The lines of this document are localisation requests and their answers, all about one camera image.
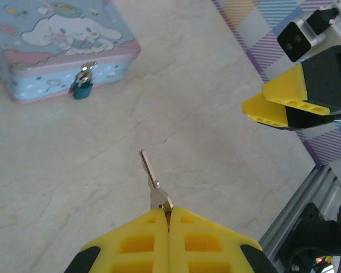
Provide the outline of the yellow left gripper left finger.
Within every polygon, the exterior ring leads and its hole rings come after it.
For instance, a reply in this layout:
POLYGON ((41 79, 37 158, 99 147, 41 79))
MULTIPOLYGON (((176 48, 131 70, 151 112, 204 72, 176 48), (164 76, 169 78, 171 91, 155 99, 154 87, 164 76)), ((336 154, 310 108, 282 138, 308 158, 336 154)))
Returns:
POLYGON ((165 213, 152 209, 85 244, 65 272, 168 272, 168 243, 165 213))

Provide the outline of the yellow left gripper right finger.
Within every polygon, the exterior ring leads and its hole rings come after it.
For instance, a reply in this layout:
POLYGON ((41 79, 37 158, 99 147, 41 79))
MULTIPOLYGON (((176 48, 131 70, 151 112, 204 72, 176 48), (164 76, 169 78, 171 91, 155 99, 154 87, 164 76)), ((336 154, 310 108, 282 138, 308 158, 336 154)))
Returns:
POLYGON ((273 273, 277 270, 254 239, 177 207, 170 217, 169 271, 273 273))

